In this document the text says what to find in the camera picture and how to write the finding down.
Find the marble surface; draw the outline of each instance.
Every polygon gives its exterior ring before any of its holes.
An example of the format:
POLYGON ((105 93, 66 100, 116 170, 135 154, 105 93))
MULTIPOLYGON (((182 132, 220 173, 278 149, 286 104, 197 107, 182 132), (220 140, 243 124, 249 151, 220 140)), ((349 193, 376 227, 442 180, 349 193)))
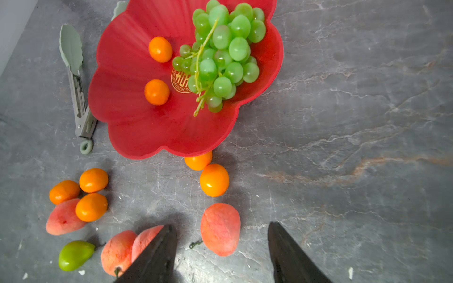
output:
POLYGON ((39 0, 0 78, 2 281, 112 282, 100 251, 81 275, 59 270, 59 250, 173 223, 176 282, 273 282, 270 221, 335 283, 451 281, 452 1, 279 0, 272 22, 285 60, 214 151, 231 176, 217 199, 179 157, 121 157, 102 123, 93 152, 79 153, 58 33, 63 23, 80 33, 87 89, 115 5, 39 0), (110 174, 110 209, 80 231, 48 235, 50 188, 92 167, 110 174), (204 209, 219 201, 242 220, 239 246, 226 258, 188 248, 204 209))

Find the gold emblem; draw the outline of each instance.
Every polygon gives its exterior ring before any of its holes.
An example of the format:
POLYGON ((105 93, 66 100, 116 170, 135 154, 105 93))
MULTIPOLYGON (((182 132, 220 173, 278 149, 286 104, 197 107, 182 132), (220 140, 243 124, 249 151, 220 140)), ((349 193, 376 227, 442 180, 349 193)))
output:
POLYGON ((171 84, 176 91, 181 93, 191 93, 188 87, 190 75, 186 75, 183 72, 178 72, 175 69, 171 71, 171 84))

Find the white wall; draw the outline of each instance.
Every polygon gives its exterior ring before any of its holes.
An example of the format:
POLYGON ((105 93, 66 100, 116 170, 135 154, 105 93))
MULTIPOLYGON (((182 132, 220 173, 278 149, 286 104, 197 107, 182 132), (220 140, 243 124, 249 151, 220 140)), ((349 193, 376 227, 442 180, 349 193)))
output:
POLYGON ((0 76, 38 0, 0 0, 0 76))

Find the red bowl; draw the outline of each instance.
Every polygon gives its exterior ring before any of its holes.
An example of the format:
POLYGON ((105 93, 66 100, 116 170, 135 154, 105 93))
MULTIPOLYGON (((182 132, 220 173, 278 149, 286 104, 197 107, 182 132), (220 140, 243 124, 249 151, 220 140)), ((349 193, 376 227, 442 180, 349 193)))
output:
MULTIPOLYGON (((230 11, 243 0, 221 1, 230 11)), ((148 51, 150 40, 165 37, 177 56, 182 44, 195 42, 192 13, 206 8, 207 0, 130 0, 125 12, 105 29, 97 48, 98 69, 88 91, 93 115, 108 123, 110 141, 119 154, 145 159, 167 150, 175 155, 197 156, 216 148, 231 132, 239 107, 257 98, 274 81, 283 62, 283 42, 270 19, 277 0, 248 0, 260 7, 266 18, 266 36, 251 45, 260 75, 254 83, 243 83, 219 113, 205 107, 197 117, 196 95, 172 87, 171 60, 158 63, 148 51), (145 99, 145 85, 160 79, 170 87, 170 98, 162 106, 145 99)))

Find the white speck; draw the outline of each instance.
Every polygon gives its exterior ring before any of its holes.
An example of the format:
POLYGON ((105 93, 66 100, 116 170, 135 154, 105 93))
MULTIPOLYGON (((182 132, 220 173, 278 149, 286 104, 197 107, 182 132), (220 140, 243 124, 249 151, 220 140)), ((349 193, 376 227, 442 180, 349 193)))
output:
POLYGON ((354 268, 350 267, 347 272, 349 273, 349 279, 352 280, 352 277, 354 276, 354 268))

